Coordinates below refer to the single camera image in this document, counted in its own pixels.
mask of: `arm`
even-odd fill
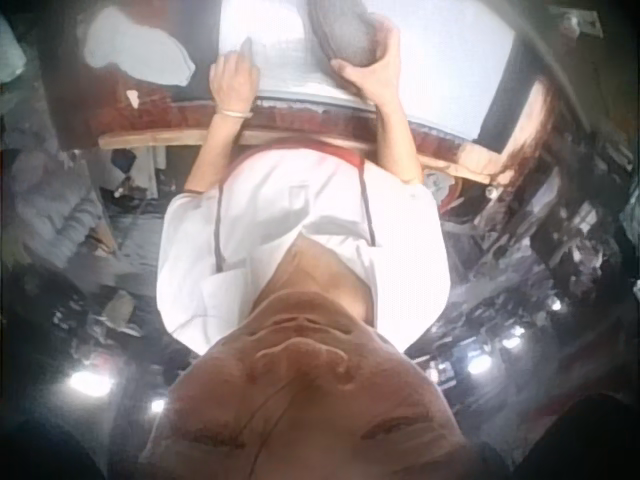
[[[250,43],[245,41],[242,51],[248,53],[231,52],[211,67],[209,85],[217,112],[187,178],[184,186],[187,191],[204,193],[220,183],[229,165],[231,148],[245,120],[224,112],[248,116],[251,110],[260,72],[253,65]]]
[[[357,68],[336,59],[331,65],[376,106],[380,166],[405,183],[421,184],[422,166],[398,95],[400,33],[388,20],[379,20],[378,61],[375,64]]]

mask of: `person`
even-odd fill
[[[332,61],[376,107],[375,164],[300,138],[230,163],[259,71],[238,52],[212,67],[217,113],[168,209],[157,289],[167,330],[202,356],[143,456],[157,476],[444,479],[473,463],[402,353],[450,284],[399,99],[399,32],[378,30],[374,65]]]

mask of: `white sleeve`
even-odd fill
[[[213,226],[217,189],[204,195],[182,194],[167,210],[158,262],[158,310],[175,335],[203,312],[202,282],[215,273]]]
[[[377,328],[403,351],[442,313],[451,283],[431,192],[422,185],[402,185],[393,193],[385,195],[385,208],[377,209],[383,218],[372,212],[381,238],[375,261]]]

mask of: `wooden surface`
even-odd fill
[[[172,33],[169,0],[128,0],[124,10],[139,23]],[[78,11],[66,12],[66,31],[75,32]],[[61,146],[66,149],[144,145],[197,145],[203,141],[215,107],[213,102],[176,103],[171,89],[128,77],[116,67],[92,69],[81,58],[76,36],[64,34],[57,55],[62,67],[49,62],[45,83]],[[139,107],[126,92],[135,90]],[[480,183],[511,185],[530,163],[546,137],[555,107],[553,92],[541,78],[532,89],[520,121],[505,150],[491,152],[443,132],[412,124],[423,164]],[[256,106],[242,142],[257,145],[273,135],[309,134],[330,141],[351,142],[370,150],[375,144],[372,114],[348,108],[304,103]]]

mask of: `white shirt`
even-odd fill
[[[218,188],[182,194],[165,218],[158,309],[175,338],[203,354],[249,315],[298,235],[324,245],[365,281],[376,329],[398,350],[440,315],[449,270],[438,210],[422,185],[406,185],[367,162],[376,246],[369,244],[358,171],[308,149],[270,150],[243,162],[224,186],[216,273]]]

